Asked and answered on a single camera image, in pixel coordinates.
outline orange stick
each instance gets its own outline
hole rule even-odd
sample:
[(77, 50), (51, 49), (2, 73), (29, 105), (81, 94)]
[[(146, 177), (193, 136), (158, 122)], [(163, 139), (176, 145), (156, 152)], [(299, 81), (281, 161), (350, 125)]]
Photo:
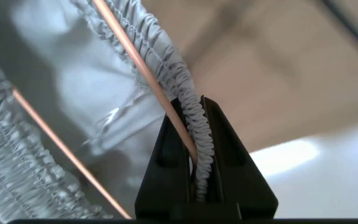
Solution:
[(42, 128), (52, 141), (63, 151), (63, 153), (74, 163), (81, 173), (96, 187), (96, 189), (107, 199), (107, 201), (126, 219), (131, 216), (120, 206), (120, 204), (109, 194), (109, 192), (96, 180), (92, 173), (81, 163), (81, 161), (70, 151), (63, 141), (52, 131), (48, 124), (37, 114), (24, 97), (15, 88), (12, 90), (14, 98), (22, 105), (28, 114)]
[(133, 59), (137, 69), (141, 72), (143, 77), (146, 79), (150, 88), (152, 89), (155, 96), (157, 97), (158, 101), (160, 102), (165, 112), (167, 113), (167, 116), (171, 120), (173, 127), (175, 127), (181, 140), (189, 150), (191, 160), (193, 161), (194, 164), (197, 164), (196, 145), (194, 144), (189, 133), (187, 132), (185, 126), (181, 122), (177, 112), (171, 105), (168, 98), (165, 96), (163, 90), (160, 87), (160, 84), (158, 84), (157, 79), (154, 77), (153, 73), (149, 70), (146, 63), (139, 55), (134, 45), (132, 44), (131, 40), (129, 40), (125, 31), (122, 29), (120, 23), (114, 17), (114, 15), (110, 11), (108, 5), (104, 2), (104, 0), (93, 0), (93, 2), (95, 3), (96, 7), (99, 9), (100, 13), (102, 14), (106, 22), (109, 24), (111, 30), (115, 33), (116, 37), (118, 38), (122, 46), (124, 46), (128, 55), (131, 57), (131, 59)]

